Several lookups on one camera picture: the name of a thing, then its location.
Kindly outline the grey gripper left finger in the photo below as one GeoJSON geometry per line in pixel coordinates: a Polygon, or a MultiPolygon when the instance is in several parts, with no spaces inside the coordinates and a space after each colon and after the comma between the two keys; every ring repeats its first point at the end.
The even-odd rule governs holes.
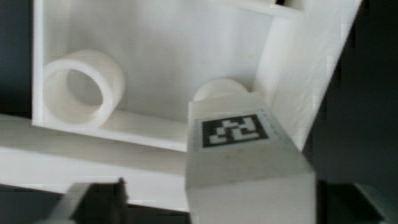
{"type": "Polygon", "coordinates": [[[75,183],[49,217],[34,224],[129,224],[125,179],[75,183]]]}

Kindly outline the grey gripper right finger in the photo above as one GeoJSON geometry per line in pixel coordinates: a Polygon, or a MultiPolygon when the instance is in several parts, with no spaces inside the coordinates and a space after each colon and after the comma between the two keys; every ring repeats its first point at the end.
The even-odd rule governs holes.
{"type": "Polygon", "coordinates": [[[363,217],[356,224],[398,224],[398,207],[377,188],[365,184],[356,184],[356,188],[370,205],[368,210],[361,211],[363,217]]]}

